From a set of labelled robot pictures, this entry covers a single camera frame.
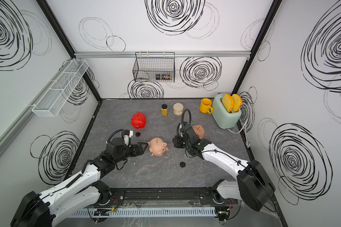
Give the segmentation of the light pink piggy bank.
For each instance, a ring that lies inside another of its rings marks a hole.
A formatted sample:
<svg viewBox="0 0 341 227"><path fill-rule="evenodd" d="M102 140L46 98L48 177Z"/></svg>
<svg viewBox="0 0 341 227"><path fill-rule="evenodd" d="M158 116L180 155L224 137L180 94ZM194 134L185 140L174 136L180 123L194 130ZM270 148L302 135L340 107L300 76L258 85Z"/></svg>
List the light pink piggy bank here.
<svg viewBox="0 0 341 227"><path fill-rule="evenodd" d="M167 147L167 143L159 137L150 140L148 142L148 147L151 155L157 157L162 156L165 152L169 150L169 148Z"/></svg>

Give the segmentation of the red piggy bank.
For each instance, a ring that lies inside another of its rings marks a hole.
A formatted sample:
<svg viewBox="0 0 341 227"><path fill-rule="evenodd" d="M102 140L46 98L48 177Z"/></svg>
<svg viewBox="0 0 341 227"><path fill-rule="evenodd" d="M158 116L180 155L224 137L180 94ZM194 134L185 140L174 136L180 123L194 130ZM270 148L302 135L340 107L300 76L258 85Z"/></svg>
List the red piggy bank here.
<svg viewBox="0 0 341 227"><path fill-rule="evenodd" d="M141 112L134 114L133 117L131 118L131 125L135 129L144 128L146 125L146 116Z"/></svg>

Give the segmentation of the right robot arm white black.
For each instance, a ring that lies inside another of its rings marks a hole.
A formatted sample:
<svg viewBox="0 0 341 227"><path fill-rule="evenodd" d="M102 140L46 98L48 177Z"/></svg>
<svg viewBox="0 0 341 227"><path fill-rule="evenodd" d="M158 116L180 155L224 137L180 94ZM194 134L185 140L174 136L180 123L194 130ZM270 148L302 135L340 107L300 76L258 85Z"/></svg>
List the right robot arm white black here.
<svg viewBox="0 0 341 227"><path fill-rule="evenodd" d="M184 148L190 157L199 157L215 164L235 179L219 180L214 185L215 200L238 199L252 210L260 211L275 192L275 186L260 162L237 158L211 141L200 139L187 123L178 125L173 144L176 148Z"/></svg>

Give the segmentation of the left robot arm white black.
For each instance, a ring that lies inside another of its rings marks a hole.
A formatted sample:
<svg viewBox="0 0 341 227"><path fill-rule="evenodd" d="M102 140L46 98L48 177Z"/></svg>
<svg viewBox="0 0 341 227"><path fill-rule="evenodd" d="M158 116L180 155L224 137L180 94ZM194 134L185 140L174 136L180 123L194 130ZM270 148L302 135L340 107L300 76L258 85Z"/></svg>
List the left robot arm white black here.
<svg viewBox="0 0 341 227"><path fill-rule="evenodd" d="M25 195L10 225L54 227L84 207L98 202L106 204L111 192L101 178L114 170L117 163L143 155L147 147L146 142L131 144L123 138L114 138L98 157L88 160L77 175L41 193L32 191Z"/></svg>

